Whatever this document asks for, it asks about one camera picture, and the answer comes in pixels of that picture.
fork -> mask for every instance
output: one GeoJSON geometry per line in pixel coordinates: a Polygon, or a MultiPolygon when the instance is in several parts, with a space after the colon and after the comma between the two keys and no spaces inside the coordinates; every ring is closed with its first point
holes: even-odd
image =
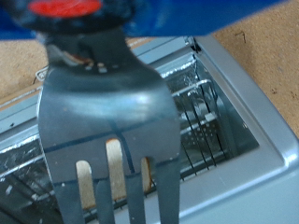
{"type": "Polygon", "coordinates": [[[106,143],[121,143],[130,223],[146,223],[141,160],[154,161],[160,220],[178,223],[179,120],[163,79],[129,50],[120,28],[48,35],[38,107],[40,143],[65,224],[85,223],[76,162],[92,169],[97,215],[113,224],[106,143]]]}

blue fabric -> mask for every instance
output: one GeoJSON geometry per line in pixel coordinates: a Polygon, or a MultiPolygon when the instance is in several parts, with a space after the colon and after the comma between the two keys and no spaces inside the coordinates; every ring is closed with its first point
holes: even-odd
{"type": "MultiPolygon", "coordinates": [[[[124,26],[129,36],[207,35],[284,0],[136,0],[135,16],[124,26]]],[[[0,8],[0,39],[32,38],[0,8]]]]}

toaster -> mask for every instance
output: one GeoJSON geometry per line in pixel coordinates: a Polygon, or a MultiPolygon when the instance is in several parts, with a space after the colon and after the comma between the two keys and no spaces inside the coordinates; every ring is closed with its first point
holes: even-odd
{"type": "MultiPolygon", "coordinates": [[[[254,81],[211,35],[145,42],[133,53],[164,78],[180,119],[180,223],[298,223],[298,138],[254,81]]],[[[41,89],[0,105],[0,223],[63,224],[39,145],[41,89]]],[[[114,208],[129,223],[125,199],[114,208]]],[[[159,223],[154,175],[145,210],[159,223]]],[[[98,223],[95,208],[84,217],[98,223]]]]}

cork board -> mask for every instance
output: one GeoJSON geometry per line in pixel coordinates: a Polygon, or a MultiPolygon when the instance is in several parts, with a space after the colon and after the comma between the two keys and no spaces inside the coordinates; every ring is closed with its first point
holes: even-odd
{"type": "MultiPolygon", "coordinates": [[[[267,9],[214,36],[299,136],[299,0],[267,9]]],[[[140,44],[138,39],[132,43],[140,44]]],[[[31,86],[35,72],[45,65],[45,50],[36,41],[0,42],[0,99],[31,86]]]]}

red cap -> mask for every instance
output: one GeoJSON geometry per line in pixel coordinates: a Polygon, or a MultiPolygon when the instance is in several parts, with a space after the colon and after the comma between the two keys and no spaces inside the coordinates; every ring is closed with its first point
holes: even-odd
{"type": "Polygon", "coordinates": [[[102,5],[99,0],[35,0],[28,7],[40,16],[67,19],[93,14],[102,5]]]}

